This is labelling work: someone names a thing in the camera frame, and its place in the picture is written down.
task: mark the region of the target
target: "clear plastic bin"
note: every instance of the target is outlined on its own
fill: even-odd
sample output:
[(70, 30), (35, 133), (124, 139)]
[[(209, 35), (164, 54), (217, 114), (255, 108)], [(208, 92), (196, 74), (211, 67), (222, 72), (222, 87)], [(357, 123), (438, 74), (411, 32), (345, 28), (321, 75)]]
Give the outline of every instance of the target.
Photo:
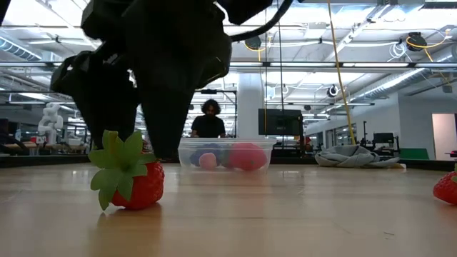
[(179, 162), (202, 171), (263, 171), (276, 139), (182, 138)]

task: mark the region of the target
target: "pink ball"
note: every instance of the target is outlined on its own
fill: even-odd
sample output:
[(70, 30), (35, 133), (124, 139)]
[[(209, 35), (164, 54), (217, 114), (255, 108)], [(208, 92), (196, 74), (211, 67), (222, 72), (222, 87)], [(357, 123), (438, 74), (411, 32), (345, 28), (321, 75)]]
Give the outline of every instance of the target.
[(214, 170), (217, 167), (217, 160), (214, 153), (204, 153), (199, 159), (200, 167), (206, 170)]

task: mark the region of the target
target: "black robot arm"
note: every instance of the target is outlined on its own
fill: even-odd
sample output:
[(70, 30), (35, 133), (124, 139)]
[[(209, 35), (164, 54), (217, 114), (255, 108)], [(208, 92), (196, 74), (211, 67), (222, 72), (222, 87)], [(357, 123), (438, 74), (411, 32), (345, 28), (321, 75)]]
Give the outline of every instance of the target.
[[(219, 1), (235, 24), (271, 2)], [(224, 13), (212, 0), (92, 0), (81, 27), (103, 44), (66, 59), (54, 72), (51, 88), (74, 98), (99, 148), (105, 129), (118, 131), (123, 140), (134, 131), (141, 104), (154, 153), (172, 157), (194, 91), (229, 72), (232, 41), (267, 32), (291, 3), (285, 0), (265, 26), (227, 36)]]

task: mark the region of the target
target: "crumpled fabric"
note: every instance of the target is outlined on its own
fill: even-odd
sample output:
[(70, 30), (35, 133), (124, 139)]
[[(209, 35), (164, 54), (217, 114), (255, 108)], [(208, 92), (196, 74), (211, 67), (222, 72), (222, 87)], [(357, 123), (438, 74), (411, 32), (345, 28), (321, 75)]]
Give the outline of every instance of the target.
[(362, 146), (333, 146), (316, 154), (319, 166), (339, 168), (387, 168), (394, 166), (400, 158), (380, 161), (378, 154)]

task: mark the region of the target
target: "man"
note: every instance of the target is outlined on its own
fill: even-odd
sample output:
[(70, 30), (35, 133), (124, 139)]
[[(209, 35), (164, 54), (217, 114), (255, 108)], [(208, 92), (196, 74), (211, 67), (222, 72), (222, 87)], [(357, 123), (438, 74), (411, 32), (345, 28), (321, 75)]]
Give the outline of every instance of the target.
[(221, 107), (216, 100), (209, 99), (201, 107), (205, 115), (198, 116), (192, 123), (192, 137), (218, 138), (226, 136), (224, 122), (216, 117), (221, 113)]

